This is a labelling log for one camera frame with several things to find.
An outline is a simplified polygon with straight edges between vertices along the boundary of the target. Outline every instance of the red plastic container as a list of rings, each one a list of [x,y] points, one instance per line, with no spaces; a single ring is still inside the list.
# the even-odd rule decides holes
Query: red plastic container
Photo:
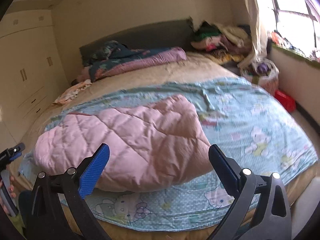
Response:
[[[285,94],[284,92],[277,90],[275,93],[275,98],[281,103],[281,105],[289,112],[296,110],[296,101]]]

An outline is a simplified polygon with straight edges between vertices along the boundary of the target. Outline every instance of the window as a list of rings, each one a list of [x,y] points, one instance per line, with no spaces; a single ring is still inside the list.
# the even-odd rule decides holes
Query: window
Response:
[[[308,57],[320,49],[320,23],[306,0],[257,0],[265,28],[275,29]]]

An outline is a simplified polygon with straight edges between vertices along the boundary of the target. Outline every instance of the green windowsill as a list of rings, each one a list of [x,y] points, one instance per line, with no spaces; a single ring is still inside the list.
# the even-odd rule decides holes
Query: green windowsill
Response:
[[[291,50],[291,49],[284,49],[282,47],[279,47],[277,46],[276,44],[272,44],[272,47],[274,49],[277,49],[279,50],[280,52],[288,55],[289,57],[293,57],[294,59],[298,60],[298,61],[302,61],[302,62],[305,62],[307,63],[309,66],[311,67],[314,67],[314,68],[317,68],[317,69],[320,69],[320,63],[317,62],[317,61],[314,61],[314,60],[310,60],[308,58],[305,58],[297,53],[294,52],[294,50]]]

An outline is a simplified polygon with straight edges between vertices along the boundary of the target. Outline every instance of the beige bed sheet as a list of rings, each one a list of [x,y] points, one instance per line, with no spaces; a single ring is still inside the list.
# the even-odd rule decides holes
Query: beige bed sheet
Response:
[[[207,81],[220,77],[237,77],[230,71],[212,62],[210,59],[198,53],[187,53],[188,60],[178,63],[170,63],[161,66],[150,67],[124,73],[118,76],[108,77],[95,82],[90,88],[83,91],[70,104],[65,106],[50,106],[30,127],[22,138],[26,145],[25,153],[34,148],[38,137],[43,133],[45,126],[50,122],[50,118],[58,115],[62,110],[72,106],[98,98],[104,94],[111,93],[120,89],[130,89],[140,86],[163,84],[166,82],[196,82]],[[11,174],[15,177],[15,187],[19,190],[32,189],[32,185],[24,176],[18,175],[18,167],[22,158],[18,158],[9,166]],[[286,187],[290,204],[292,204],[305,190],[307,185],[316,175],[317,164],[310,167],[304,173],[292,180]],[[70,210],[63,206],[65,215],[71,228],[80,233]],[[250,211],[246,218],[247,222],[253,216],[254,210]],[[139,232],[132,229],[122,228],[110,223],[98,220],[102,227],[107,231],[113,240],[163,240],[170,236],[173,240],[205,240],[216,226],[205,229],[182,231],[182,232]]]

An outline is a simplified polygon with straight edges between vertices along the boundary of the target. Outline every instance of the gray handle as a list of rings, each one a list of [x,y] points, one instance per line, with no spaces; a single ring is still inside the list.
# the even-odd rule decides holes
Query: gray handle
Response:
[[[2,179],[2,187],[0,188],[1,199],[6,206],[12,217],[18,215],[19,210],[14,199],[10,196],[9,187],[10,187],[10,174],[7,170],[3,170],[0,173],[0,179]]]

